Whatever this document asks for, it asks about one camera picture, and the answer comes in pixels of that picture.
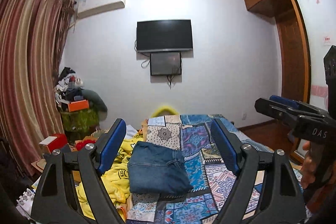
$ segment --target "metal screw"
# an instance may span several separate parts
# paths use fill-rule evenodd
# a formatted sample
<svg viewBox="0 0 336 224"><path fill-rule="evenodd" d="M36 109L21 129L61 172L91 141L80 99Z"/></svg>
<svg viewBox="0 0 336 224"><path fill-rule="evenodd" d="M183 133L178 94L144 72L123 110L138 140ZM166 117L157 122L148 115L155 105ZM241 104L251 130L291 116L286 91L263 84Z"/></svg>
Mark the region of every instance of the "metal screw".
<svg viewBox="0 0 336 224"><path fill-rule="evenodd" d="M53 154L54 156L57 156L59 153L61 153L61 150L59 150L59 149L55 149L55 150L52 152L52 154Z"/></svg>
<svg viewBox="0 0 336 224"><path fill-rule="evenodd" d="M252 146L251 146L250 144L248 144L248 143L244 143L244 144L242 145L242 147L243 147L243 149L245 149L245 150L250 150L250 149L252 148Z"/></svg>
<svg viewBox="0 0 336 224"><path fill-rule="evenodd" d="M91 149L94 148L94 146L95 146L94 143L88 143L87 145L85 145L85 149L86 149L86 150L91 150Z"/></svg>
<svg viewBox="0 0 336 224"><path fill-rule="evenodd" d="M285 152L282 149L278 149L277 154L280 155L280 156L283 156L285 154Z"/></svg>

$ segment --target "wooden floor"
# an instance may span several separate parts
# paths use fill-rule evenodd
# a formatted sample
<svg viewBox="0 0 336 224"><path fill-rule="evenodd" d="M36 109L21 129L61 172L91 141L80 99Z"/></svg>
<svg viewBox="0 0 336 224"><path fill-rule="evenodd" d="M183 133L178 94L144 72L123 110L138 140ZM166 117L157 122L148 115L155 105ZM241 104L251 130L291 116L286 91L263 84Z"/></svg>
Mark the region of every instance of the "wooden floor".
<svg viewBox="0 0 336 224"><path fill-rule="evenodd" d="M288 140L290 128L276 121L260 126L240 128L252 140L270 147L273 150L282 149L290 154L293 144Z"/></svg>

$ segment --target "tv screen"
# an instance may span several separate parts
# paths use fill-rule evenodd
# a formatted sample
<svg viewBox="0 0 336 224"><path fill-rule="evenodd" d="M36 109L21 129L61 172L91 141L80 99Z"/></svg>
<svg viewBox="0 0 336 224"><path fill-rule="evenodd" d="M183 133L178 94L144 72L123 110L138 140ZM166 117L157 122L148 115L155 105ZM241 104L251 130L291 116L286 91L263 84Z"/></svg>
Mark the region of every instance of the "tv screen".
<svg viewBox="0 0 336 224"><path fill-rule="evenodd" d="M151 75L181 75L182 59L180 52L151 53Z"/></svg>
<svg viewBox="0 0 336 224"><path fill-rule="evenodd" d="M138 52L187 51L193 49L191 20L138 22Z"/></svg>

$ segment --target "white wall-mounted air conditioner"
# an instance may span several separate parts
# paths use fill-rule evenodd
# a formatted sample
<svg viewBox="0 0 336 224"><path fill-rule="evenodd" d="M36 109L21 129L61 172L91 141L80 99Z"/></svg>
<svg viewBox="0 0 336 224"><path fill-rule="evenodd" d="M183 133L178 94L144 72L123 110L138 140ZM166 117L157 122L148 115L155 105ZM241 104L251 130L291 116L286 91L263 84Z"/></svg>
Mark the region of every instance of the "white wall-mounted air conditioner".
<svg viewBox="0 0 336 224"><path fill-rule="evenodd" d="M125 8L125 0L82 0L78 4L78 19Z"/></svg>

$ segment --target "folded blue jeans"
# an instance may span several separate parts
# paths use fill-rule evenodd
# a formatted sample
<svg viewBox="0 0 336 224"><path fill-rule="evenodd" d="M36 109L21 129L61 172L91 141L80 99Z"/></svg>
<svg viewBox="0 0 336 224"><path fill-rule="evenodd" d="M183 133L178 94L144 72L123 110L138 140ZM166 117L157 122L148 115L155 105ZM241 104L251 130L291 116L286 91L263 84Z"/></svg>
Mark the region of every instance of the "folded blue jeans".
<svg viewBox="0 0 336 224"><path fill-rule="evenodd" d="M131 193L181 195L193 188L181 150L138 141L127 166Z"/></svg>

